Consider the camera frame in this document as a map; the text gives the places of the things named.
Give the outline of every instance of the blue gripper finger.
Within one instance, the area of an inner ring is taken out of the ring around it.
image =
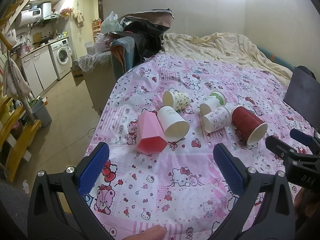
[[[310,135],[307,135],[297,129],[292,129],[290,131],[290,137],[307,147],[311,144],[312,141],[312,137]]]

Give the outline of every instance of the pink bedsheet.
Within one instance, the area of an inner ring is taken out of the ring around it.
[[[180,113],[190,130],[160,154],[139,154],[137,116],[158,111],[165,90],[187,92],[192,98]],[[207,134],[201,127],[199,105],[213,90],[223,92],[229,105],[243,105],[265,120],[268,134],[263,140],[247,147],[233,124]],[[313,129],[282,101],[285,91],[266,71],[170,54],[156,55],[132,69],[115,85],[86,152],[90,154],[100,141],[110,147],[110,161],[86,196],[92,211],[116,239],[156,224],[166,227],[165,239],[207,239],[238,199],[213,160],[215,144],[224,143],[247,167],[270,174],[284,167],[266,149],[268,135],[299,152],[309,151],[289,136],[292,128],[310,135]],[[290,188],[294,197],[299,187],[290,184]],[[245,229],[251,226],[262,197],[258,195]]]

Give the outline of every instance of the yellow blanket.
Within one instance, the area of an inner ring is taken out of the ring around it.
[[[202,38],[186,34],[165,33],[160,53],[194,60],[233,62],[243,67],[271,72],[283,85],[288,86],[291,70],[271,62],[246,36],[237,33],[214,33]]]

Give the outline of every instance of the pink plastic cup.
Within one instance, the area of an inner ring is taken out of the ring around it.
[[[168,145],[156,114],[144,111],[138,115],[137,150],[143,154],[157,154]]]

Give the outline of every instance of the trash can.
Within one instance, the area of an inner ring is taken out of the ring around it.
[[[41,120],[41,127],[46,127],[49,123],[51,123],[52,119],[49,115],[49,112],[47,108],[44,105],[44,102],[41,100],[38,103],[36,103],[31,108],[32,113],[34,114],[36,119]]]

